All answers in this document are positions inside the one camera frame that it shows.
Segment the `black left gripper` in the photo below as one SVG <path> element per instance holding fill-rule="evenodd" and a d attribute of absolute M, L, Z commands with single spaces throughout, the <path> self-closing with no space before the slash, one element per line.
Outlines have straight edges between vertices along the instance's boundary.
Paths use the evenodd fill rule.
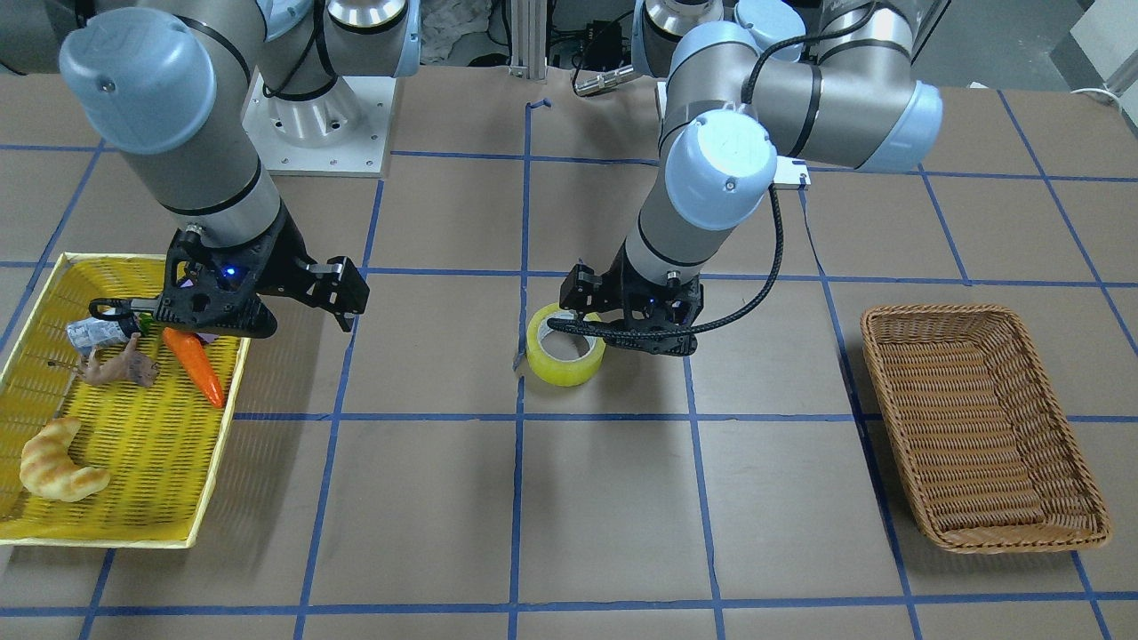
<path fill-rule="evenodd" d="M 678 331 L 694 325 L 703 309 L 700 278 L 690 284 L 679 284 L 676 278 L 662 286 L 652 284 L 630 266 L 625 251 L 618 252 L 607 272 L 587 276 L 587 312 L 621 312 L 608 323 L 615 333 Z"/>

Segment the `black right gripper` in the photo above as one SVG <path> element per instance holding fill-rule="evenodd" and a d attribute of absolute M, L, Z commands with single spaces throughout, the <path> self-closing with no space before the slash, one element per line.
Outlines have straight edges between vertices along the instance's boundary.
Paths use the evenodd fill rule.
<path fill-rule="evenodd" d="M 263 295 L 308 300 L 308 252 L 284 205 L 267 230 L 236 247 L 207 248 L 200 236 L 178 231 L 152 315 L 180 331 L 267 339 L 277 319 Z"/>

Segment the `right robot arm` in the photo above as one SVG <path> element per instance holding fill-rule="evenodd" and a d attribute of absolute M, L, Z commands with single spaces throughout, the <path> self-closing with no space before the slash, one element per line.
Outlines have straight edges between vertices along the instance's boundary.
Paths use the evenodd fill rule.
<path fill-rule="evenodd" d="M 163 290 L 91 300 L 90 313 L 152 315 L 180 331 L 266 339 L 261 296 L 325 309 L 348 333 L 365 312 L 351 259 L 321 263 L 241 123 L 253 72 L 264 96 L 318 104 L 345 76 L 411 76 L 417 1 L 77 1 L 60 75 L 93 129 L 176 219 Z"/>

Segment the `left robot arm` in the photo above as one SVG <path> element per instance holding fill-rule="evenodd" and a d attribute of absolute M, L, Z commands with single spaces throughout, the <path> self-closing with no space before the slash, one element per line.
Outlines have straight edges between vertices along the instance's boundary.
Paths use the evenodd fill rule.
<path fill-rule="evenodd" d="M 783 1 L 638 1 L 630 59 L 663 77 L 659 169 L 604 273 L 574 266 L 561 333 L 688 356 L 700 273 L 764 200 L 781 157 L 906 172 L 942 126 L 942 96 L 912 73 L 918 1 L 824 1 L 816 31 Z"/>

